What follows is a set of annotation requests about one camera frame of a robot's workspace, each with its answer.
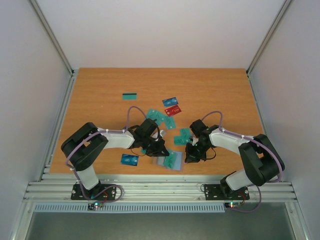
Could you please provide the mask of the teal blue card stack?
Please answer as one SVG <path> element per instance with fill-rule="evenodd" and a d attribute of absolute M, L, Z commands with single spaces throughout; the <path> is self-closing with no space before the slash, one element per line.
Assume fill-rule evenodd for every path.
<path fill-rule="evenodd" d="M 163 166 L 167 169 L 179 171 L 181 169 L 182 153 L 179 151 L 169 150 L 169 156 L 166 156 Z"/>

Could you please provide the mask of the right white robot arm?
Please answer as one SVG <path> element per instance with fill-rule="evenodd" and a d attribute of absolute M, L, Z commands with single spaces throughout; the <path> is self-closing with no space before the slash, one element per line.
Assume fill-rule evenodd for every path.
<path fill-rule="evenodd" d="M 281 180 L 285 164 L 266 135 L 240 135 L 218 125 L 208 127 L 200 119 L 194 121 L 190 129 L 194 137 L 191 143 L 186 144 L 185 163 L 207 161 L 210 159 L 207 151 L 215 148 L 240 156 L 243 169 L 220 180 L 220 191 L 225 198 L 234 197 L 243 187 L 261 187 L 274 177 L 277 177 L 276 182 Z"/>

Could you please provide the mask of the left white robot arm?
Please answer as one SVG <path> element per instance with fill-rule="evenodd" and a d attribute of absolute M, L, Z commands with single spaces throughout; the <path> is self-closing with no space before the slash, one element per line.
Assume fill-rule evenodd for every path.
<path fill-rule="evenodd" d="M 101 193 L 100 181 L 93 163 L 105 149 L 142 148 L 149 157 L 168 157 L 165 140 L 157 123 L 147 118 L 142 124 L 122 130 L 109 130 L 87 122 L 65 140 L 60 149 L 83 186 L 83 194 L 96 199 Z"/>

